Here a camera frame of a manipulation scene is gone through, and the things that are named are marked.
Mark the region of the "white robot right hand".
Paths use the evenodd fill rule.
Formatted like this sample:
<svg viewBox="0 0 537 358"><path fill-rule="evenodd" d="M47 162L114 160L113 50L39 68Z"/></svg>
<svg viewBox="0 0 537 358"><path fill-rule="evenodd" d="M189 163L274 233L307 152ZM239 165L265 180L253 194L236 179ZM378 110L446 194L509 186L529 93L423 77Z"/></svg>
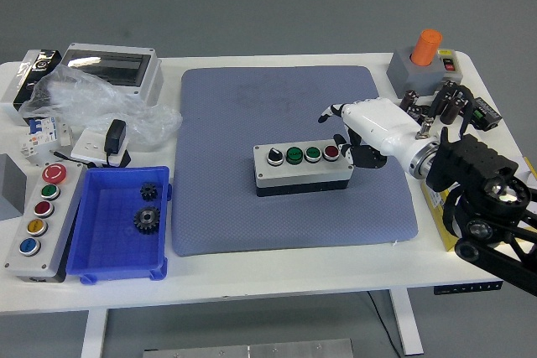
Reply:
<svg viewBox="0 0 537 358"><path fill-rule="evenodd" d="M420 125L387 98L332 104L318 122L323 123L331 116L340 117L348 133L355 132L381 155L395 157L407 172L412 169L414 156L428 143L415 138Z"/></svg>

